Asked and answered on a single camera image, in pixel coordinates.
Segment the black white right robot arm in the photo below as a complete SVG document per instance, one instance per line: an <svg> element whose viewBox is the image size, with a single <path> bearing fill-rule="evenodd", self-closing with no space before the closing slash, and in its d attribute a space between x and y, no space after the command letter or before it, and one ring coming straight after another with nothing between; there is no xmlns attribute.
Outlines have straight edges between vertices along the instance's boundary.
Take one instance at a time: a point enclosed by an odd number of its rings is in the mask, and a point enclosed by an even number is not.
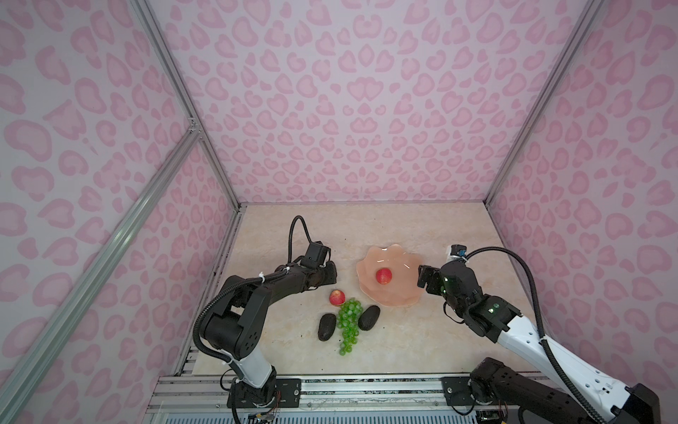
<svg viewBox="0 0 678 424"><path fill-rule="evenodd" d="M441 268L421 265L417 285L443 298L473 333L515 353L551 381L539 383L486 358L469 377L475 402L517 405L552 423L661 421L660 399L652 390L641 383L628 386L555 342L510 302L484 293L461 259Z"/></svg>

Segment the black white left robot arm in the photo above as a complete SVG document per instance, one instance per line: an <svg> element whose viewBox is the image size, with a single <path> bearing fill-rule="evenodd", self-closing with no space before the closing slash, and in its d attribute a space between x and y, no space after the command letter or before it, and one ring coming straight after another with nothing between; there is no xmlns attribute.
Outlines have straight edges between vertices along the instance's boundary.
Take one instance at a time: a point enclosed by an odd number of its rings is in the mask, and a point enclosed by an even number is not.
<svg viewBox="0 0 678 424"><path fill-rule="evenodd" d="M333 261L312 267L289 263L258 277L227 278L215 298L199 312L192 342L208 357L235 372L227 405L231 409L270 408L282 402L276 370L258 347L268 309L291 295L337 282Z"/></svg>

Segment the green grape bunch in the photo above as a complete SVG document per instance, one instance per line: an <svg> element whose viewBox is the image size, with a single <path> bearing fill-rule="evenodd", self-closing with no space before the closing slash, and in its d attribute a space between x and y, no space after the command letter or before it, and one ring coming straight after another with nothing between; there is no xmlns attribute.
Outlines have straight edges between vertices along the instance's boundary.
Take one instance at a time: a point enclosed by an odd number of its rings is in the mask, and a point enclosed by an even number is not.
<svg viewBox="0 0 678 424"><path fill-rule="evenodd" d="M362 304L355 299L347 300L339 309L337 316L337 328L341 330L341 342L339 354L344 356L351 353L353 346L358 342L358 320L364 309Z"/></svg>

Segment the red apple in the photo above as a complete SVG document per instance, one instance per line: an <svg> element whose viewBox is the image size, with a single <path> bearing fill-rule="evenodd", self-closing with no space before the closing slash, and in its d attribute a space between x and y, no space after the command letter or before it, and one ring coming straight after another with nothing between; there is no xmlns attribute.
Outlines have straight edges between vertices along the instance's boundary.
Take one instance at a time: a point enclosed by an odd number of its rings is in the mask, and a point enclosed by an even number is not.
<svg viewBox="0 0 678 424"><path fill-rule="evenodd" d="M333 290L328 296L328 300L332 306L340 307L346 302L346 296L341 290Z"/></svg>
<svg viewBox="0 0 678 424"><path fill-rule="evenodd" d="M393 279L393 273L389 268L381 268L375 273L375 280L378 284L390 284Z"/></svg>

